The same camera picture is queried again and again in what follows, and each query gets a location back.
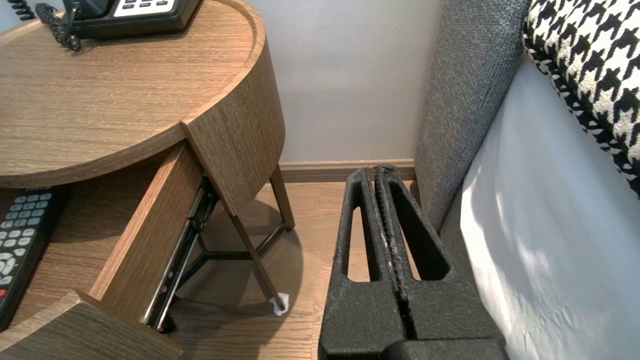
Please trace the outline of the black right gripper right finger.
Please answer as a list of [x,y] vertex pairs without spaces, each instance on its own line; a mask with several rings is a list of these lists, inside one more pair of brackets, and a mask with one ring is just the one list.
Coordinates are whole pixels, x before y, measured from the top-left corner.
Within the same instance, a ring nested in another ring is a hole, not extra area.
[[374,189],[409,348],[505,350],[502,332],[393,166],[377,167]]

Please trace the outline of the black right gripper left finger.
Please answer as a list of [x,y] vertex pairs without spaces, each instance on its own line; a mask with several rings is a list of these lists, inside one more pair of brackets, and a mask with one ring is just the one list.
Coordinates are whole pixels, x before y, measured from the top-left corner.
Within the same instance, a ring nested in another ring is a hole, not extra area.
[[[369,282],[349,278],[354,210],[365,237]],[[329,287],[318,337],[320,360],[380,360],[386,348],[406,338],[397,300],[397,280],[368,169],[346,180]]]

